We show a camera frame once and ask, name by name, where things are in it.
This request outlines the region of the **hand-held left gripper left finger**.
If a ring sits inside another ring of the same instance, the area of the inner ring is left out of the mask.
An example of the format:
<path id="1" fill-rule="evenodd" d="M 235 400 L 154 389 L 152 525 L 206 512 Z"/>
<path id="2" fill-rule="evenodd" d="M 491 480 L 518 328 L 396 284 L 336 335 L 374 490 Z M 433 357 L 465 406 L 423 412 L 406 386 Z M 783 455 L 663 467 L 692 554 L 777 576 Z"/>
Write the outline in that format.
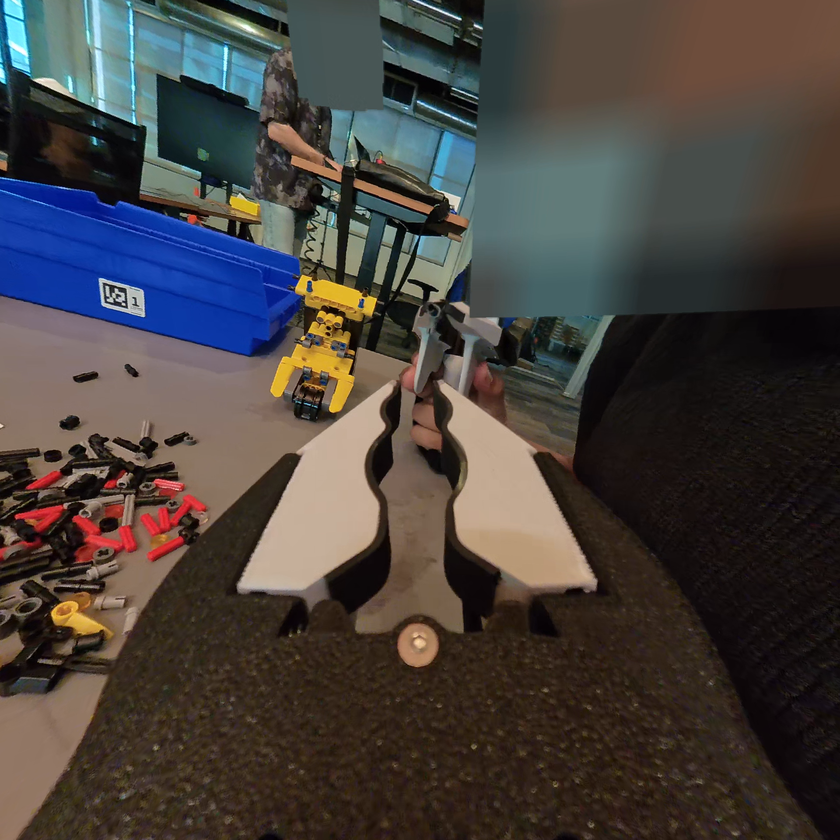
<path id="1" fill-rule="evenodd" d="M 387 501 L 402 389 L 389 381 L 301 447 L 236 591 L 284 595 L 356 613 L 391 569 Z"/>

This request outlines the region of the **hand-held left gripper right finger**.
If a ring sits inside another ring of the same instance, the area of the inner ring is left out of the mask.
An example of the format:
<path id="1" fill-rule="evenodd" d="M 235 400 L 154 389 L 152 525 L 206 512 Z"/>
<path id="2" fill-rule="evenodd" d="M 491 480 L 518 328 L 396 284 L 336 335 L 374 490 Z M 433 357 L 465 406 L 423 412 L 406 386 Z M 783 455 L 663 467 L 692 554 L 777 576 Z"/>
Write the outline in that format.
<path id="1" fill-rule="evenodd" d="M 444 574 L 460 601 L 464 631 L 481 631 L 498 604 L 520 598 L 527 626 L 548 632 L 536 601 L 599 590 L 561 510 L 560 481 L 568 473 L 442 381 L 434 385 L 434 417 L 451 489 Z"/>

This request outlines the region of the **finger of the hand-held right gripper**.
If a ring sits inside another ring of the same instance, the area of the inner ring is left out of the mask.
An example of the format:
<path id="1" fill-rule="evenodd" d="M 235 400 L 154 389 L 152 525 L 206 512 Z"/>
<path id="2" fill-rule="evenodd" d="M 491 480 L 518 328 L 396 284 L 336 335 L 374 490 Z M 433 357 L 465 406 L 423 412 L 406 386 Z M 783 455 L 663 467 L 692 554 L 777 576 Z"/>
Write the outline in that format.
<path id="1" fill-rule="evenodd" d="M 459 394 L 469 396 L 478 365 L 482 363 L 499 365 L 501 363 L 499 346 L 502 334 L 503 332 L 489 332 L 487 335 L 463 332 L 464 349 L 457 384 Z"/>
<path id="2" fill-rule="evenodd" d="M 420 396 L 449 350 L 446 303 L 425 303 L 418 309 L 413 331 L 419 340 L 413 391 Z"/>

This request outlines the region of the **yellow toy brick vehicle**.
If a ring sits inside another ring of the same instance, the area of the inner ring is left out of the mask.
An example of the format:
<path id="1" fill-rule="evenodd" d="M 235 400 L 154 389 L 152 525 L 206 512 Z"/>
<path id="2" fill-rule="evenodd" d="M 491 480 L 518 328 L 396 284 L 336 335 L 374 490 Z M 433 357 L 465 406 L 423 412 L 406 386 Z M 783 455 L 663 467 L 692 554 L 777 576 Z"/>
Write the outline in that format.
<path id="1" fill-rule="evenodd" d="M 364 324 L 376 312 L 367 289 L 301 276 L 295 292 L 303 302 L 303 333 L 276 370 L 270 393 L 287 401 L 294 416 L 316 422 L 344 409 L 353 387 Z"/>

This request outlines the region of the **person's right hand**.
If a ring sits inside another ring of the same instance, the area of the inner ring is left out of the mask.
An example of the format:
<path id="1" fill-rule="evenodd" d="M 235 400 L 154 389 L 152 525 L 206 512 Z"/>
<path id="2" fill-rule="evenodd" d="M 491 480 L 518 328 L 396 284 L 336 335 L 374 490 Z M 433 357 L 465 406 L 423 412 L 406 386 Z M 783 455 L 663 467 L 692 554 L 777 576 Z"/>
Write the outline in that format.
<path id="1" fill-rule="evenodd" d="M 401 376 L 402 387 L 415 398 L 411 439 L 428 467 L 436 475 L 441 475 L 443 473 L 440 460 L 443 437 L 435 420 L 433 378 L 429 378 L 423 389 L 419 391 L 414 389 L 417 359 L 418 354 L 415 353 L 411 364 L 405 368 Z M 502 424 L 508 422 L 505 383 L 501 372 L 488 365 L 487 362 L 477 365 L 469 398 L 498 422 Z"/>

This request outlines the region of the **wooden standing desk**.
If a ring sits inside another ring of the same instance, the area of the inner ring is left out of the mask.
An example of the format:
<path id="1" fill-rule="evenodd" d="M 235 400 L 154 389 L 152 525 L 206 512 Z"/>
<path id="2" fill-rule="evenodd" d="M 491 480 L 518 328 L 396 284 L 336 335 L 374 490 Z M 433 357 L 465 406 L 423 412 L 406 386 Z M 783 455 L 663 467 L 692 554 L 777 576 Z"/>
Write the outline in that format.
<path id="1" fill-rule="evenodd" d="M 350 236 L 350 218 L 356 207 L 371 213 L 369 232 L 364 243 L 359 271 L 356 275 L 355 288 L 371 289 L 375 278 L 375 269 L 382 246 L 385 228 L 391 224 L 396 228 L 394 243 L 384 279 L 381 282 L 381 295 L 371 320 L 365 348 L 374 351 L 378 344 L 385 313 L 402 291 L 408 281 L 417 257 L 421 237 L 437 236 L 460 240 L 467 231 L 469 222 L 465 218 L 450 213 L 444 203 L 433 203 L 437 192 L 430 186 L 419 183 L 416 189 L 425 188 L 427 193 L 414 197 L 404 190 L 396 191 L 388 186 L 373 183 L 369 179 L 369 172 L 358 172 L 352 166 L 341 168 L 332 165 L 311 163 L 297 156 L 291 158 L 292 164 L 299 170 L 309 172 L 325 183 L 339 189 L 340 199 L 337 210 L 337 258 L 335 280 L 339 284 L 344 282 L 347 261 L 347 248 Z M 406 234 L 416 237 L 413 252 L 406 264 L 402 279 L 394 291 L 394 279 L 397 263 L 402 253 L 403 241 Z"/>

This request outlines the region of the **black bag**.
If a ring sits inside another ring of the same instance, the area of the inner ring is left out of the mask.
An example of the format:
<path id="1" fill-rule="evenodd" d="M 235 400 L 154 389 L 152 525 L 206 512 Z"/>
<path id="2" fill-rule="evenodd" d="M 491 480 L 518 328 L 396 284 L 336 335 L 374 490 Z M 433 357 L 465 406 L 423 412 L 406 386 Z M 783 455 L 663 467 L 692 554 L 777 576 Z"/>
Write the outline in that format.
<path id="1" fill-rule="evenodd" d="M 359 160 L 343 166 L 342 176 L 346 174 L 352 175 L 355 181 L 377 186 L 430 206 L 432 209 L 426 212 L 426 215 L 434 223 L 443 222 L 450 215 L 450 203 L 443 192 L 391 164 Z"/>

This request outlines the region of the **pile of toy brick parts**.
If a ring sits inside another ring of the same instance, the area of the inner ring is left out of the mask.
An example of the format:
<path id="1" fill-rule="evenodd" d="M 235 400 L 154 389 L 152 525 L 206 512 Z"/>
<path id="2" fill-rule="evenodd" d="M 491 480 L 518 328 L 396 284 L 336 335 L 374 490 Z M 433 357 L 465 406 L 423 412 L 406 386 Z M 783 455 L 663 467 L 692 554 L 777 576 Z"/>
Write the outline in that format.
<path id="1" fill-rule="evenodd" d="M 140 609 L 112 586 L 131 558 L 157 562 L 192 546 L 209 523 L 155 438 L 91 433 L 65 451 L 2 451 L 1 635 L 19 649 L 2 662 L 2 697 L 45 695 L 69 674 L 106 676 L 112 639 Z"/>

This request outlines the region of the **wooden work table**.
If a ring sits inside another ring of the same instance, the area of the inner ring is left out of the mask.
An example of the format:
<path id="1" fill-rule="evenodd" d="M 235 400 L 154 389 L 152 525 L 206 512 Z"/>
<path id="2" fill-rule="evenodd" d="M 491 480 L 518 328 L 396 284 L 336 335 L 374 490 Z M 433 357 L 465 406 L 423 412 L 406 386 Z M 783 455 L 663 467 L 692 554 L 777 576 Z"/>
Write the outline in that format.
<path id="1" fill-rule="evenodd" d="M 139 205 L 168 217 L 185 220 L 195 217 L 194 224 L 204 224 L 207 219 L 225 221 L 228 235 L 254 244 L 256 240 L 251 228 L 261 224 L 258 209 L 251 213 L 212 199 L 184 196 L 161 189 L 142 190 Z"/>

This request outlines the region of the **blue bin with tag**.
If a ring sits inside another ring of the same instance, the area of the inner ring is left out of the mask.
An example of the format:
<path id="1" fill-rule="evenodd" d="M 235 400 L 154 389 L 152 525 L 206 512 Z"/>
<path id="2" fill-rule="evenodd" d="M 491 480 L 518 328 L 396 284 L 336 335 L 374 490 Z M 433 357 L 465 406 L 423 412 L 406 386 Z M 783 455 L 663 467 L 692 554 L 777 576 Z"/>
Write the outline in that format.
<path id="1" fill-rule="evenodd" d="M 93 193 L 2 179 L 2 296 L 246 356 L 293 320 L 298 261 Z"/>

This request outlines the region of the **black computer monitor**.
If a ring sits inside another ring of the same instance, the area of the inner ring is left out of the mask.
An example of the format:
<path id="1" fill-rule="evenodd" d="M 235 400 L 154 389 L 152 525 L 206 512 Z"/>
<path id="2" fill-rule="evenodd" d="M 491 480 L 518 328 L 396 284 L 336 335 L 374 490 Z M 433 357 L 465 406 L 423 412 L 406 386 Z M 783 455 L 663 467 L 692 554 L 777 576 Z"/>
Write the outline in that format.
<path id="1" fill-rule="evenodd" d="M 195 87 L 183 77 L 156 77 L 157 154 L 233 186 L 250 188 L 259 113 L 237 97 Z"/>
<path id="2" fill-rule="evenodd" d="M 137 204 L 147 129 L 33 80 L 10 77 L 7 175 Z"/>

